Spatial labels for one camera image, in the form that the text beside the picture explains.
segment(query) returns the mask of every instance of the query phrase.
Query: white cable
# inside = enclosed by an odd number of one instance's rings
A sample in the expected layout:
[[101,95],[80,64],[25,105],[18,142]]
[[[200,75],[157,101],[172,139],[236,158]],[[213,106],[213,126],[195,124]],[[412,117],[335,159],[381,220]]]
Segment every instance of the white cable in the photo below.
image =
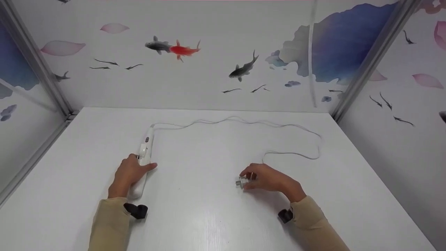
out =
[[[248,121],[240,118],[239,116],[230,116],[230,117],[227,117],[227,118],[225,118],[223,120],[220,120],[220,121],[209,121],[209,120],[204,120],[204,119],[198,119],[198,120],[195,120],[194,122],[192,122],[192,123],[190,123],[188,125],[176,125],[176,124],[172,124],[172,123],[155,123],[155,124],[152,124],[150,127],[154,128],[154,131],[156,131],[156,130],[180,130],[180,129],[187,128],[187,127],[189,127],[191,125],[197,124],[197,123],[214,125],[214,124],[221,123],[223,121],[235,121],[235,122],[248,124],[248,125],[263,124],[263,125],[267,125],[267,126],[270,126],[270,127],[273,127],[273,128],[282,128],[282,127],[287,127],[287,126],[294,126],[294,127],[300,128],[300,129],[302,129],[302,130],[304,130],[306,132],[309,132],[309,133],[312,133],[314,135],[317,135],[319,137],[321,143],[323,141],[323,138],[322,138],[322,136],[320,134],[315,133],[315,132],[313,132],[313,131],[311,131],[311,130],[309,130],[309,129],[301,126],[301,125],[297,125],[297,124],[279,125],[279,124],[276,124],[276,123],[273,123],[273,122],[270,122],[270,121],[264,121],[264,120],[255,121],[255,122],[248,122]],[[155,128],[156,125],[178,126],[178,128]],[[294,154],[294,155],[298,155],[298,156],[304,157],[306,159],[315,160],[315,159],[319,159],[319,157],[321,157],[321,147],[320,147],[320,145],[318,145],[318,154],[317,154],[316,157],[309,157],[307,155],[304,155],[304,154],[301,154],[301,153],[296,153],[296,152],[266,151],[265,154],[263,154],[262,163],[264,162],[263,159],[268,154]]]

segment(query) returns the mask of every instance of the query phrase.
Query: metal frame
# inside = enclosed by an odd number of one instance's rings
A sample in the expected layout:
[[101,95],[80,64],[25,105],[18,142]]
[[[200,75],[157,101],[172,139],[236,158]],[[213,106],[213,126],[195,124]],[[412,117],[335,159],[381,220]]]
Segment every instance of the metal frame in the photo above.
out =
[[54,74],[43,59],[40,50],[10,0],[0,0],[0,21],[4,24],[29,66],[40,80],[40,84],[56,106],[58,112],[64,119],[68,118],[73,113],[73,109],[61,92]]
[[344,98],[338,103],[332,113],[333,119],[339,123],[347,110],[355,101],[368,79],[372,75],[376,66],[380,63],[384,54],[389,49],[399,32],[403,29],[410,16],[418,9],[423,0],[400,0],[389,17],[386,25],[379,34],[376,42],[370,49],[367,57],[359,67],[355,77],[345,91]]
[[31,170],[37,165],[43,155],[50,149],[56,139],[62,134],[65,128],[69,125],[69,122],[62,123],[51,136],[37,149],[37,151],[26,162],[22,169],[14,176],[14,178],[8,183],[8,185],[0,191],[0,209],[8,200],[8,198],[14,193],[17,187],[22,183]]

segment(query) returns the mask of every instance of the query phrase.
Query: white table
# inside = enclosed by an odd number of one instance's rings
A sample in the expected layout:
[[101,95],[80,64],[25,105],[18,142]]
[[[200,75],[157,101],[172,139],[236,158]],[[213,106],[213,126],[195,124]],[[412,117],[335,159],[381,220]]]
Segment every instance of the white table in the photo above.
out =
[[[0,209],[0,249],[86,250],[98,200],[150,124],[230,115],[323,136],[318,160],[269,155],[265,162],[302,183],[352,251],[434,250],[328,114],[107,108],[84,108]],[[300,250],[290,224],[277,219],[289,206],[284,197],[242,192],[235,178],[266,150],[314,156],[317,143],[295,128],[231,121],[157,131],[158,168],[138,202],[149,207],[148,218],[132,228],[128,250]]]

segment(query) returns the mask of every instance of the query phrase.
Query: fish fin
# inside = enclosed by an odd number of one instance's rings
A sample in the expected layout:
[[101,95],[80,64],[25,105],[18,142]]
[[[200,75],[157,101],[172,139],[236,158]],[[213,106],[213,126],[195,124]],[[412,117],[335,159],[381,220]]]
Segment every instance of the fish fin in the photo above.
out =
[[259,56],[255,56],[256,55],[256,50],[254,50],[254,52],[252,53],[252,61],[253,62],[255,62],[258,58],[259,58]]

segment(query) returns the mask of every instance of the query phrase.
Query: pink petal painting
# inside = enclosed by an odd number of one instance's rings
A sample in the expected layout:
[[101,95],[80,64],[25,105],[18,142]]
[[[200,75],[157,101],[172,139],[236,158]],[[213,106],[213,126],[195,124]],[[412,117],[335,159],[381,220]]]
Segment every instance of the pink petal painting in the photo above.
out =
[[109,23],[109,24],[102,26],[102,28],[101,28],[101,30],[103,30],[107,33],[110,33],[110,34],[118,34],[125,30],[128,30],[128,29],[130,29],[130,28],[125,25],[118,24],[118,23]]
[[40,49],[41,52],[53,55],[53,56],[70,56],[76,54],[85,46],[84,43],[78,44],[67,41],[50,41]]
[[412,77],[421,86],[424,86],[424,87],[435,87],[435,88],[439,88],[439,89],[444,89],[442,83],[440,83],[440,81],[438,79],[432,77],[431,75],[415,74],[415,75],[412,75]]
[[382,80],[387,80],[387,78],[384,77],[378,70],[375,70],[368,79],[368,81],[382,81]]
[[434,38],[437,45],[446,50],[446,21],[438,21],[434,30]]

